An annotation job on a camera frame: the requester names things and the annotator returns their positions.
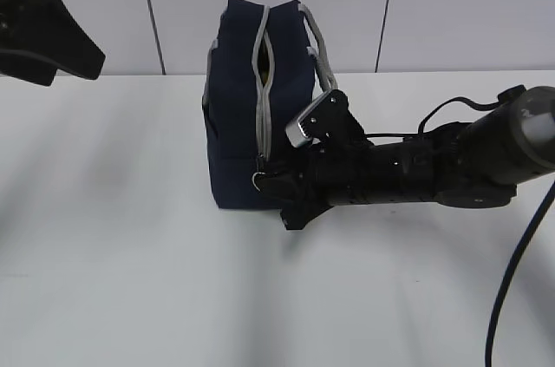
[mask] robotic arm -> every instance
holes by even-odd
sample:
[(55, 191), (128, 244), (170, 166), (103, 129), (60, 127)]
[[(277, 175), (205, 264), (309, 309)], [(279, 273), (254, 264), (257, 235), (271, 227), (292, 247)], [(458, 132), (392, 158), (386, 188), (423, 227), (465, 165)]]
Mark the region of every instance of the robotic arm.
[(0, 73), (49, 86), (58, 69), (96, 79), (104, 60), (62, 0), (0, 0)]
[[(504, 206), (519, 183), (555, 171), (555, 88), (520, 85), (488, 105), (463, 97), (449, 102), (491, 112), (473, 123), (451, 122), (425, 132), (437, 108), (415, 134), (365, 134), (349, 112), (347, 96), (326, 92), (287, 128), (298, 148), (291, 167), (257, 174), (254, 183), (289, 201), (282, 219), (287, 229), (300, 230), (333, 206)], [(376, 146), (368, 140), (383, 135), (403, 141)]]

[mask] navy blue bag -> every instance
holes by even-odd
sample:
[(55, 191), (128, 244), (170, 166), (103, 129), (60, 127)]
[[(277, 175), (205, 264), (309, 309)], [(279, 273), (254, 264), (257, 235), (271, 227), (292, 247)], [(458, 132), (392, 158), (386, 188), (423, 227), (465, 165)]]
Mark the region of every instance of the navy blue bag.
[[(319, 54), (310, 46), (305, 18)], [(282, 207), (254, 187), (252, 176), (291, 153), (284, 129), (310, 104), (315, 70), (324, 90), (336, 86), (322, 35), (304, 5), (228, 0), (208, 55), (202, 100), (212, 194), (220, 208)]]

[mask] white table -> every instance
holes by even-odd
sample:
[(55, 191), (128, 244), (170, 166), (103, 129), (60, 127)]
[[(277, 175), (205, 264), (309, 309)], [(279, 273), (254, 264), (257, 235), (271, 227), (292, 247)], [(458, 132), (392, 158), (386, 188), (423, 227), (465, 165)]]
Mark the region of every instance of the white table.
[[(0, 365), (483, 365), (506, 262), (552, 182), (503, 209), (335, 208), (303, 233), (212, 201), (203, 76), (0, 80)], [(340, 75), (371, 132), (555, 72)], [(480, 116), (453, 105), (448, 117)], [(555, 364), (555, 213), (501, 314), (496, 366)]]

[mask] gray zipper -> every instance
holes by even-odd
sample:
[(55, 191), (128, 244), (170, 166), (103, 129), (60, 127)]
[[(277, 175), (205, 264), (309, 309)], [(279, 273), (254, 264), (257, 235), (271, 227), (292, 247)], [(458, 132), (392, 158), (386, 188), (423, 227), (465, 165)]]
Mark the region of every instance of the gray zipper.
[[(274, 80), (274, 53), (271, 48), (270, 37), (266, 31), (266, 23), (268, 22), (268, 15), (270, 14), (270, 7), (264, 7), (264, 13), (260, 26), (258, 28), (257, 37), (252, 50), (252, 70), (257, 83), (257, 109), (256, 109), (256, 135), (258, 145), (258, 156), (264, 160), (270, 159), (271, 154), (271, 108), (270, 108), (270, 91)], [(268, 61), (270, 70), (268, 71), (268, 80), (264, 85), (258, 70), (258, 52), (262, 45), (262, 41), (266, 45), (268, 52)]]

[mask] panel seam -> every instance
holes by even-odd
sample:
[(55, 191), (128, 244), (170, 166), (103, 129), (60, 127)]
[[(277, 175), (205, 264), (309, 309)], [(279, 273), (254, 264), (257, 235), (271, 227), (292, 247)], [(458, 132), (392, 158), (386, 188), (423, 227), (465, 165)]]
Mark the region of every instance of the panel seam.
[(382, 32), (380, 33), (380, 44), (378, 45), (378, 54), (375, 58), (374, 72), (376, 73), (380, 67), (380, 56), (382, 55), (383, 35), (385, 32), (386, 22), (388, 21), (388, 9), (389, 9), (389, 0), (385, 0), (385, 10), (383, 11), (383, 21), (382, 21)]
[(158, 51), (158, 58), (160, 60), (162, 75), (166, 75), (166, 65), (164, 64), (164, 56), (162, 55), (162, 47), (160, 45), (160, 38), (158, 36), (158, 28), (156, 27), (156, 18), (154, 17), (152, 0), (147, 0), (147, 5), (148, 5), (148, 12), (150, 14), (150, 23), (153, 26), (154, 40), (156, 42), (156, 50)]

